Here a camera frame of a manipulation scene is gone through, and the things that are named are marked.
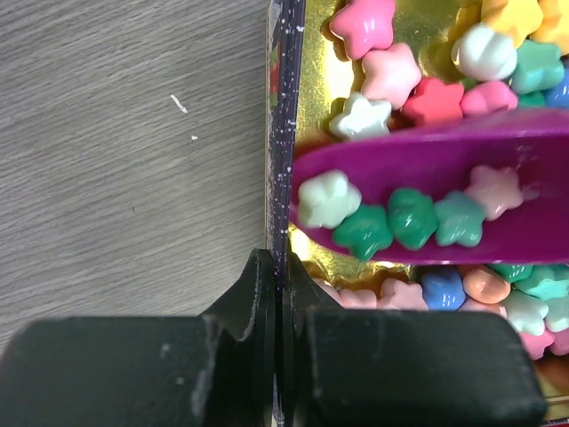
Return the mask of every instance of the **candy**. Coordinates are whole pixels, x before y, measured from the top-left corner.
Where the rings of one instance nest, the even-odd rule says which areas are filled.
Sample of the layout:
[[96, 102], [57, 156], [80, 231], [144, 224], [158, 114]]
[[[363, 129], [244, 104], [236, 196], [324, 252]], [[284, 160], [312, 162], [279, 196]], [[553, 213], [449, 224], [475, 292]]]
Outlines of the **candy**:
[[457, 243], [472, 247], [480, 243], [485, 210], [462, 192], [452, 191], [437, 202], [435, 215], [438, 219], [436, 239], [440, 246]]
[[387, 101], [369, 101], [354, 92], [346, 100], [344, 112], [330, 122], [330, 132], [349, 140], [372, 138], [389, 133], [388, 120], [391, 104]]
[[397, 241], [412, 251], [421, 249], [437, 229], [433, 199], [417, 189], [396, 189], [388, 202], [389, 227]]
[[464, 292], [485, 304], [503, 301], [511, 290], [511, 285], [485, 266], [470, 269], [462, 278]]
[[563, 55], [569, 53], [569, 2], [567, 0], [540, 0], [543, 22], [532, 34], [539, 43], [554, 43]]
[[360, 289], [359, 291], [341, 289], [339, 294], [344, 309], [375, 310], [377, 308], [377, 296], [374, 291], [369, 289]]
[[359, 60], [372, 49], [393, 43], [395, 0], [350, 0], [330, 21], [330, 30], [344, 40], [346, 55]]
[[543, 92], [530, 92], [520, 95], [517, 98], [517, 107], [519, 109], [540, 109], [545, 107], [545, 96]]
[[525, 40], [517, 50], [517, 67], [510, 85], [519, 94], [544, 91], [559, 85], [564, 76], [558, 46]]
[[339, 305], [341, 305], [341, 299], [340, 296], [338, 295], [338, 291], [336, 291], [332, 287], [332, 285], [330, 285], [330, 283], [326, 282], [321, 278], [313, 278], [312, 280], [314, 280], [314, 283], [316, 283], [320, 287], [320, 289], [322, 289], [324, 292], [330, 295], [330, 297], [333, 300], [335, 300]]
[[421, 285], [410, 283], [407, 285], [396, 278], [386, 278], [381, 285], [381, 298], [377, 301], [377, 308], [382, 310], [428, 310], [423, 300]]
[[545, 326], [551, 332], [561, 332], [569, 328], [569, 297], [554, 298], [547, 301], [549, 312]]
[[470, 185], [464, 194], [485, 208], [487, 221], [494, 221], [508, 209], [524, 203], [517, 173], [508, 167], [497, 170], [476, 166], [470, 171]]
[[334, 231], [332, 239], [365, 262], [370, 261], [377, 251], [389, 247], [393, 243], [393, 234], [382, 206], [361, 205]]
[[421, 81], [421, 70], [405, 43], [367, 53], [362, 68], [365, 72], [362, 93], [370, 100], [389, 101], [393, 109], [403, 107], [409, 93]]
[[434, 77], [424, 77], [402, 112], [417, 125], [448, 122], [462, 118], [461, 99], [464, 86], [445, 85]]
[[322, 173], [299, 187], [299, 221], [308, 228], [335, 229], [362, 203], [362, 194], [342, 171]]
[[465, 116], [483, 116], [502, 109], [515, 109], [517, 96], [504, 82], [486, 82], [470, 89], [461, 100]]
[[561, 83], [544, 93], [545, 104], [552, 109], [569, 109], [569, 60], [565, 60]]
[[506, 309], [509, 323], [518, 332], [539, 336], [545, 332], [543, 319], [547, 316], [549, 307], [543, 301], [513, 290], [502, 305]]
[[541, 359], [547, 349], [554, 341], [553, 334], [550, 331], [545, 331], [541, 335], [531, 335], [522, 332], [519, 337], [525, 350], [533, 360]]
[[488, 264], [488, 267], [500, 274], [509, 283], [529, 278], [533, 271], [531, 264]]
[[529, 278], [516, 282], [525, 294], [547, 301], [569, 295], [569, 267], [566, 265], [536, 265]]
[[512, 39], [485, 24], [475, 25], [457, 40], [451, 56], [462, 74], [482, 82], [510, 77], [517, 65]]
[[484, 0], [482, 22], [512, 38], [518, 48], [543, 21], [543, 12], [536, 0]]
[[467, 300], [461, 305], [459, 311], [488, 311], [497, 314], [498, 316], [506, 317], [506, 309], [501, 304], [482, 304], [472, 298]]
[[466, 300], [461, 275], [452, 267], [425, 274], [421, 284], [430, 310], [457, 310]]
[[564, 356], [569, 353], [569, 329], [561, 332], [554, 332], [555, 341], [549, 347], [549, 350], [556, 356]]

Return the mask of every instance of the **scoop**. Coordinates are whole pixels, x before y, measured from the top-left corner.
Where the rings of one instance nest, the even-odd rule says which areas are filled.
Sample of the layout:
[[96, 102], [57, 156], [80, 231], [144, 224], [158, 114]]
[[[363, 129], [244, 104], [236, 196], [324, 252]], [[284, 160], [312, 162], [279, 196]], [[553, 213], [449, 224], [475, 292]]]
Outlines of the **scoop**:
[[434, 238], [418, 251], [397, 242], [375, 261], [413, 264], [569, 262], [569, 111], [520, 109], [437, 127], [399, 131], [365, 141], [335, 144], [295, 160], [291, 220], [309, 238], [333, 251], [332, 231], [298, 223], [298, 189], [307, 179], [343, 171], [367, 205], [386, 205], [400, 187], [441, 200], [466, 189], [476, 165], [513, 167], [525, 202], [494, 222], [484, 223], [478, 246], [441, 247]]

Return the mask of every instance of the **purple plastic spoon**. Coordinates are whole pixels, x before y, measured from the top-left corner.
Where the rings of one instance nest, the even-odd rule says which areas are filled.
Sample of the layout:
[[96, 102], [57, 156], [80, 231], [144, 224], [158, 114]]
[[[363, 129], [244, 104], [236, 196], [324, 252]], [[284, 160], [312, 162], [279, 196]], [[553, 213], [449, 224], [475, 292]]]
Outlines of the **purple plastic spoon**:
[[431, 238], [413, 252], [395, 242], [373, 259], [414, 264], [569, 262], [569, 111], [564, 110], [495, 113], [308, 153], [294, 163], [291, 220], [318, 244], [347, 254], [332, 242], [331, 230], [298, 223], [298, 188], [305, 180], [339, 169], [366, 204], [386, 205], [400, 187], [419, 189], [438, 201], [449, 191], [466, 189], [476, 165], [516, 168], [524, 204], [485, 222], [476, 247], [440, 247]]

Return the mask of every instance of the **gold foil surface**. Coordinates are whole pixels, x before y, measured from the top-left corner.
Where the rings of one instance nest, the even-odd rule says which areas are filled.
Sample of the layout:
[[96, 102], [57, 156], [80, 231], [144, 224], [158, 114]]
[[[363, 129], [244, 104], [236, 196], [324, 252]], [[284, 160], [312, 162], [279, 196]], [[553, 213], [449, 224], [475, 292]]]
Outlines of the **gold foil surface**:
[[[424, 76], [446, 83], [464, 78], [451, 62], [453, 42], [480, 21], [480, 0], [396, 0], [393, 20], [395, 42], [408, 43]], [[349, 94], [360, 89], [364, 73], [360, 61], [350, 61], [343, 42], [328, 29], [328, 21], [344, 0], [307, 0], [302, 49], [301, 86], [297, 116], [295, 156], [335, 143], [327, 130], [329, 120], [341, 112]], [[408, 127], [397, 113], [392, 130]], [[290, 225], [293, 251], [310, 276], [322, 278], [335, 288], [372, 289], [379, 296], [385, 278], [406, 279], [413, 266], [393, 262], [359, 262], [311, 241]], [[537, 364], [542, 389], [549, 399], [548, 419], [569, 417], [569, 359], [547, 357]]]

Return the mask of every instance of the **wood grain surface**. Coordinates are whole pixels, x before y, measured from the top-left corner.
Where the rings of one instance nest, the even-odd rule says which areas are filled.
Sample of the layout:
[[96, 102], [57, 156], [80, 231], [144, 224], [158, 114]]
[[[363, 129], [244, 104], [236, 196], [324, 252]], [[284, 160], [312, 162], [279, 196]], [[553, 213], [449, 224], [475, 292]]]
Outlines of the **wood grain surface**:
[[0, 350], [35, 318], [198, 313], [263, 247], [265, 12], [0, 0]]

